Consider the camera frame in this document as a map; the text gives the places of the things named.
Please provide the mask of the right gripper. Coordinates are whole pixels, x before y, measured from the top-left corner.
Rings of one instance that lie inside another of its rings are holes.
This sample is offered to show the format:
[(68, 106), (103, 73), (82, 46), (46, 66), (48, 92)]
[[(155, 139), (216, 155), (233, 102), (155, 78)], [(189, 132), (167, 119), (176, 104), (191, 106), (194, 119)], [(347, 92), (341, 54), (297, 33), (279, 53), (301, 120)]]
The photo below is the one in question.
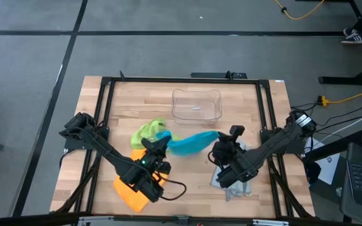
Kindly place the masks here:
[(222, 132), (219, 133), (218, 140), (208, 153), (209, 161), (214, 162), (214, 164), (222, 168), (231, 163), (235, 157), (245, 153), (246, 150), (241, 148), (239, 143), (236, 143), (237, 138), (244, 133), (244, 130), (244, 126), (233, 125), (229, 130), (229, 135)]

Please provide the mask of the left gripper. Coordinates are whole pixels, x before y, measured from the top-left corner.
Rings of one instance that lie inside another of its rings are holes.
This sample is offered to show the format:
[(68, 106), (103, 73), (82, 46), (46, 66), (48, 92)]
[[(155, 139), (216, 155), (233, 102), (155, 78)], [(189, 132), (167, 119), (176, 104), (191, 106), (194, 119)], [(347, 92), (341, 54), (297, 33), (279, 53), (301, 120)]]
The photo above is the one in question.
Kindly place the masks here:
[(165, 158), (167, 157), (167, 144), (170, 140), (170, 136), (165, 136), (154, 142), (151, 142), (146, 138), (141, 140), (142, 145), (147, 149), (145, 150), (141, 161), (143, 166), (148, 170), (150, 176), (157, 170), (159, 170), (160, 173), (165, 173), (166, 175), (170, 173), (170, 163), (165, 161)]

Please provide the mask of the green microfiber towel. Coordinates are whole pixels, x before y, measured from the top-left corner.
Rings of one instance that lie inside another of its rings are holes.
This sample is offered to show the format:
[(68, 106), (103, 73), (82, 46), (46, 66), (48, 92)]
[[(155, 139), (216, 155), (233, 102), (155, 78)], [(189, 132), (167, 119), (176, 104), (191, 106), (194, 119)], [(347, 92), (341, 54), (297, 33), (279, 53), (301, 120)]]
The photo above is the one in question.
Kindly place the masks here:
[(180, 141), (181, 138), (169, 131), (166, 127), (164, 118), (156, 118), (147, 124), (143, 124), (131, 136), (131, 147), (133, 149), (144, 149), (142, 139), (145, 138), (150, 142), (155, 142), (163, 137), (171, 136), (173, 141)]

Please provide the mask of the blue microfiber towel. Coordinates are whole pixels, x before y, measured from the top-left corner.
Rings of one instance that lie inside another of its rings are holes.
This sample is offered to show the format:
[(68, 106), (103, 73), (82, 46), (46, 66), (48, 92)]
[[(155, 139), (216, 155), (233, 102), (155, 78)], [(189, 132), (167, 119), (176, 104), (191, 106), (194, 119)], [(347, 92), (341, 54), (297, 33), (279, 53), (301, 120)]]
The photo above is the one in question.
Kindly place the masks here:
[(173, 135), (171, 131), (162, 131), (156, 133), (157, 139), (170, 136), (170, 140), (167, 143), (167, 152), (176, 156), (189, 156), (198, 154), (206, 147), (211, 145), (219, 137), (217, 131), (206, 131), (194, 134), (184, 139)]

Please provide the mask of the orange microfiber towel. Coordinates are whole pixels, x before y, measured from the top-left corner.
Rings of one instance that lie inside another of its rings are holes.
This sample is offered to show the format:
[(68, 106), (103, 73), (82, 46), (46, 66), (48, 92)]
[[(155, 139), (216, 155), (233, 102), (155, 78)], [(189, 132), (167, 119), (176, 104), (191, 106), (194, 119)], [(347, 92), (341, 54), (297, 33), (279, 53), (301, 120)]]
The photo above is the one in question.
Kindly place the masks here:
[[(133, 149), (130, 158), (132, 160), (141, 159), (146, 153), (145, 149)], [(168, 178), (168, 175), (165, 173), (160, 173), (160, 176), (164, 179)], [(121, 199), (131, 208), (134, 212), (141, 212), (148, 203), (151, 201), (142, 194), (142, 192), (134, 192), (130, 187), (125, 185), (120, 179), (119, 176), (113, 182), (114, 189), (121, 197)]]

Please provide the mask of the light grey waffle towel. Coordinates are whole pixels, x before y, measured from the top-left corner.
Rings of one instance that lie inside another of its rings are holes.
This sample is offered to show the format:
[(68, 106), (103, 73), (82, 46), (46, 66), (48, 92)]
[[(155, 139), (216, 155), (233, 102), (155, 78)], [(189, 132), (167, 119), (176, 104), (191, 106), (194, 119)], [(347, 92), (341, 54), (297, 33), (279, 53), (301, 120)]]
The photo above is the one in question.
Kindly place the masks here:
[(211, 179), (211, 186), (222, 189), (226, 194), (226, 201), (230, 201), (234, 196), (251, 196), (251, 185), (249, 181), (240, 182), (236, 181), (231, 186), (227, 188), (221, 188), (218, 179), (218, 174), (228, 167), (227, 164), (221, 163), (221, 160), (218, 157), (214, 157), (213, 154), (210, 154), (209, 157), (212, 157), (214, 164), (216, 165), (214, 173)]

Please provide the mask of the clear plastic bin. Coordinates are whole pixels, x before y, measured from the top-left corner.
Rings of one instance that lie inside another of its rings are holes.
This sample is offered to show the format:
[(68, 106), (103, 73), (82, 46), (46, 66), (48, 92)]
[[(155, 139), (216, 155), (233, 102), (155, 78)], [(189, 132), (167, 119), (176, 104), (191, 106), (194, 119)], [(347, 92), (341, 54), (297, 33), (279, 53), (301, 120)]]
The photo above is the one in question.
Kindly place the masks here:
[(221, 93), (175, 89), (172, 116), (177, 124), (215, 124), (222, 117)]

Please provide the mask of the dark blue object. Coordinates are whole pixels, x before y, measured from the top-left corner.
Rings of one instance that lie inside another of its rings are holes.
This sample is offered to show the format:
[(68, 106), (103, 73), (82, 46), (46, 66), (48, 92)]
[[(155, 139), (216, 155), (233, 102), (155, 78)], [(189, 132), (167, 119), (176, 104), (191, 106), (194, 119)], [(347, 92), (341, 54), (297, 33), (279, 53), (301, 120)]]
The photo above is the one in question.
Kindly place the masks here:
[(316, 162), (305, 163), (305, 174), (309, 185), (314, 184), (321, 173), (321, 167)]

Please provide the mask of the black diagonal leg bar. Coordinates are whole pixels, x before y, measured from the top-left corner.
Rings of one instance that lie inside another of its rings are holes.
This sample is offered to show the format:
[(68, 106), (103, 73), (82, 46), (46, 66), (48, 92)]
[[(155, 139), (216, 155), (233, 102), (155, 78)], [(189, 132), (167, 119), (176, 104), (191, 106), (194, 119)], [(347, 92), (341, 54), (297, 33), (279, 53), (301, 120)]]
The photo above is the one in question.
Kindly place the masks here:
[(362, 143), (362, 131), (358, 131), (344, 138), (338, 139), (332, 143), (321, 146), (320, 148), (314, 149), (308, 152), (303, 158), (304, 162), (314, 162), (320, 159), (324, 159), (333, 154), (341, 153), (348, 148), (349, 143)]

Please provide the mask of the white paper sheet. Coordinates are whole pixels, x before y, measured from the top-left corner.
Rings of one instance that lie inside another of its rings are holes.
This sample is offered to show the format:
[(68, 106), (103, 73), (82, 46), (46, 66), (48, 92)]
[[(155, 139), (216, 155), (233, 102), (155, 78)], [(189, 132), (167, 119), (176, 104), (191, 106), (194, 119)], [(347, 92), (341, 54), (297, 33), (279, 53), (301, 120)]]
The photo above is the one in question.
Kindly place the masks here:
[[(317, 148), (321, 148), (323, 146), (324, 144), (320, 143), (318, 140), (308, 138), (305, 142), (304, 151), (305, 153), (313, 153)], [(339, 157), (340, 154), (337, 153), (316, 161), (316, 163), (321, 167), (321, 172), (318, 176), (319, 180), (327, 183), (328, 185), (332, 185)]]

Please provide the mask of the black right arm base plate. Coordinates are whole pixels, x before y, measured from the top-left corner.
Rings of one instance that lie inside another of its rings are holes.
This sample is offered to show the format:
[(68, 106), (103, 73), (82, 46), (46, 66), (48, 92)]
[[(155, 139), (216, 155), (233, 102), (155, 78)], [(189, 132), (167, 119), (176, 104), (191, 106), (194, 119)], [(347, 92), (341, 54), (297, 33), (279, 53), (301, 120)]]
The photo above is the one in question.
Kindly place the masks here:
[[(269, 138), (273, 137), (275, 132), (272, 130), (261, 130), (260, 139), (261, 142), (267, 141)], [(275, 154), (302, 154), (304, 151), (304, 142), (301, 138), (294, 139), (286, 144), (284, 147), (279, 148)]]

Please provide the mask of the black aluminium table frame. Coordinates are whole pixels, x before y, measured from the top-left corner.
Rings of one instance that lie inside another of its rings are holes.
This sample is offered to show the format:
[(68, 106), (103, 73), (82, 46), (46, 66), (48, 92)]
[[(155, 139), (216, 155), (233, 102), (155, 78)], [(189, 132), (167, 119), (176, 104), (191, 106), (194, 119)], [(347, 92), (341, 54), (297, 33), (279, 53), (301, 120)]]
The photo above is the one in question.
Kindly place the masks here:
[[(162, 117), (167, 127), (178, 137), (185, 138), (203, 131), (227, 133), (231, 126), (242, 125), (241, 136), (249, 148), (260, 145), (262, 119), (270, 118), (267, 97), (273, 100), (276, 123), (285, 125), (290, 109), (284, 83), (272, 80), (268, 88), (235, 80), (128, 77), (101, 88), (101, 77), (86, 76), (77, 100), (76, 111), (93, 114), (100, 102), (101, 119), (108, 120), (108, 141), (121, 154), (132, 152), (131, 136), (143, 124)], [(218, 90), (221, 93), (222, 117), (215, 124), (177, 124), (172, 116), (172, 92)], [(167, 155), (171, 164), (169, 180), (164, 183), (164, 195), (142, 209), (142, 216), (224, 218), (274, 218), (272, 186), (268, 166), (263, 166), (251, 181), (251, 196), (234, 197), (226, 201), (225, 192), (211, 186), (215, 166), (207, 151), (181, 157)]]

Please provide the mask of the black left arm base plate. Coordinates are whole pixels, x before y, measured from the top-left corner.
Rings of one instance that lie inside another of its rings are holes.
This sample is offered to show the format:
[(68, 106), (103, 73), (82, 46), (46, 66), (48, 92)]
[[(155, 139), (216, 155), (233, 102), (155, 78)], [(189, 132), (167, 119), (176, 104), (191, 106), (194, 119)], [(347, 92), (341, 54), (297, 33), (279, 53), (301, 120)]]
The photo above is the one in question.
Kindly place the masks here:
[[(97, 132), (103, 138), (107, 139), (109, 136), (110, 129), (107, 126), (101, 126), (97, 128)], [(93, 149), (93, 147), (84, 141), (81, 135), (80, 129), (75, 129), (72, 131), (68, 131), (67, 129), (59, 132), (59, 135), (66, 139), (65, 149), (75, 150), (75, 149)]]

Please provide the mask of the silver metal bracket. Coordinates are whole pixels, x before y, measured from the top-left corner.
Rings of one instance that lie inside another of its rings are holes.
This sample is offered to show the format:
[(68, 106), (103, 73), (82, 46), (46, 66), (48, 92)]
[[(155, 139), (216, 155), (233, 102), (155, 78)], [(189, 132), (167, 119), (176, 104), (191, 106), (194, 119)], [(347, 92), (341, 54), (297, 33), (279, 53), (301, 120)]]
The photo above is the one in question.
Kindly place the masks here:
[(254, 219), (251, 226), (289, 226), (289, 222), (279, 220)]
[(88, 216), (88, 217), (80, 217), (77, 226), (91, 226), (93, 223), (102, 223), (113, 221), (113, 216)]

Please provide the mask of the black front rail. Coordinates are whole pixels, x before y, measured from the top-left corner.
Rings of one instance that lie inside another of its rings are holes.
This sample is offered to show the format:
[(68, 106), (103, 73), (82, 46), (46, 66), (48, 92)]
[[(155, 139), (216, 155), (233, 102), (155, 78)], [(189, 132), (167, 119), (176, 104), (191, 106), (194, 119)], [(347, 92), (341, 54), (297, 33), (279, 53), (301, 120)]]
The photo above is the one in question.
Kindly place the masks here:
[(357, 223), (333, 222), (320, 220), (318, 218), (296, 218), (296, 217), (278, 217), (268, 218), (224, 218), (224, 217), (190, 217), (190, 216), (141, 216), (141, 215), (93, 215), (87, 212), (75, 213), (49, 213), (45, 215), (27, 215), (20, 217), (0, 218), (0, 226), (63, 226), (68, 224), (77, 224), (80, 217), (88, 216), (113, 216), (113, 221), (125, 222), (160, 222), (175, 223), (177, 225), (190, 225), (199, 222), (214, 223), (245, 223), (251, 226), (254, 219), (279, 220), (289, 222), (289, 226), (362, 226)]

